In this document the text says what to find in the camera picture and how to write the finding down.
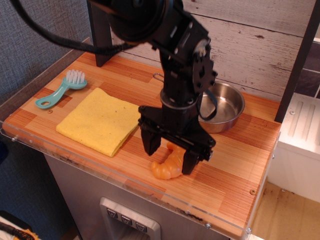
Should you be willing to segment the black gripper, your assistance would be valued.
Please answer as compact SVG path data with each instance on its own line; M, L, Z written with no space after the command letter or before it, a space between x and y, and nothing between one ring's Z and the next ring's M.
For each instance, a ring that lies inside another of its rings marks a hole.
M142 105L138 108L141 138L145 152L152 156L164 138L187 151L183 156L182 174L190 175L199 161L210 160L216 141L198 120L201 100L187 107L161 108Z

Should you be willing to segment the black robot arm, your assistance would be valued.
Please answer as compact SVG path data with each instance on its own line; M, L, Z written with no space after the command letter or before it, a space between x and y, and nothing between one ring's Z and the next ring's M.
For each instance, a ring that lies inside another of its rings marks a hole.
M203 95L215 84L208 31L180 0L95 0L114 34L129 45L149 43L164 72L162 106L140 106L144 150L152 155L166 139L185 149L182 173L209 160L215 140L199 123Z

